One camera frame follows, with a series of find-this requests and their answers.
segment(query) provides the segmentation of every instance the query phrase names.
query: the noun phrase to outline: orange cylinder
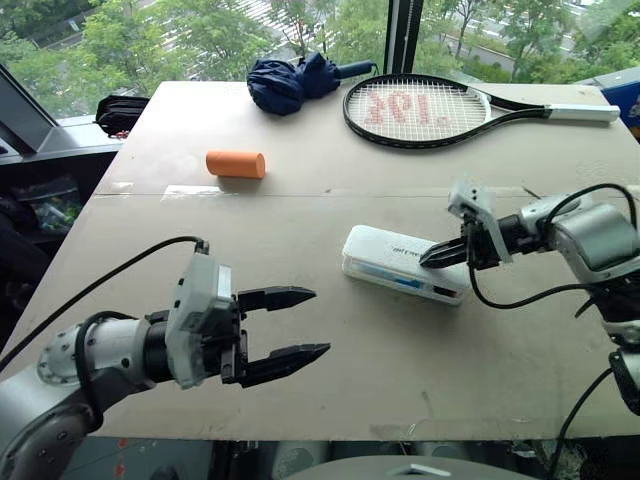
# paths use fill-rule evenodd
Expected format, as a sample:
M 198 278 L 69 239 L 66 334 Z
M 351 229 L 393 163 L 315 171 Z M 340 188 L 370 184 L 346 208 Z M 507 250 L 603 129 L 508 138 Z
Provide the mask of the orange cylinder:
M 207 169 L 219 177 L 264 178 L 264 155 L 258 152 L 209 150 Z

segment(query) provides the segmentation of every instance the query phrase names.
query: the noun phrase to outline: racket handle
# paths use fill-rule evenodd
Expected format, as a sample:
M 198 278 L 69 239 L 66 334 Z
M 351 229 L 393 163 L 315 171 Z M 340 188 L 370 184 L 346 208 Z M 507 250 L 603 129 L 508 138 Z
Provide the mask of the racket handle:
M 372 62 L 371 60 L 364 60 L 362 62 L 341 65 L 336 68 L 336 78 L 343 79 L 355 77 L 356 75 L 362 75 L 363 73 L 369 73 L 375 66 L 376 63 Z
M 550 120 L 587 120 L 591 122 L 614 122 L 620 116 L 616 105 L 564 105 L 552 104 L 546 107 L 551 111 Z

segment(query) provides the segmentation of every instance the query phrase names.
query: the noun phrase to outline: white grip tape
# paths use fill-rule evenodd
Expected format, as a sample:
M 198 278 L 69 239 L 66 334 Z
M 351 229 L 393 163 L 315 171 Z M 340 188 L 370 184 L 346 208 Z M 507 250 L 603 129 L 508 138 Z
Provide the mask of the white grip tape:
M 614 122 L 620 116 L 620 108 L 615 105 L 547 105 L 551 110 L 551 120 L 587 120 L 592 122 Z

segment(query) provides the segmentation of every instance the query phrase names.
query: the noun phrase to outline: white box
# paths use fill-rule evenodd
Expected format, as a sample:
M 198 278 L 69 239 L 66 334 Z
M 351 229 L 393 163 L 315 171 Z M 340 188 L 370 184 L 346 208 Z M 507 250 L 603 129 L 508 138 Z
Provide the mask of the white box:
M 442 269 L 420 266 L 420 256 L 432 245 L 435 242 L 356 225 L 342 249 L 342 271 L 404 293 L 459 305 L 469 289 L 467 266 Z

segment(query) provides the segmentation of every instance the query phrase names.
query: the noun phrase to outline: racket strings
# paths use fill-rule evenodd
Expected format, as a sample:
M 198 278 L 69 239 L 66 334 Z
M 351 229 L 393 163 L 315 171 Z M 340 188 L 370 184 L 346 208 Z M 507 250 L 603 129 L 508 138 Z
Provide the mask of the racket strings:
M 387 138 L 439 140 L 468 132 L 487 119 L 487 104 L 456 87 L 399 79 L 364 85 L 347 105 L 361 128 Z

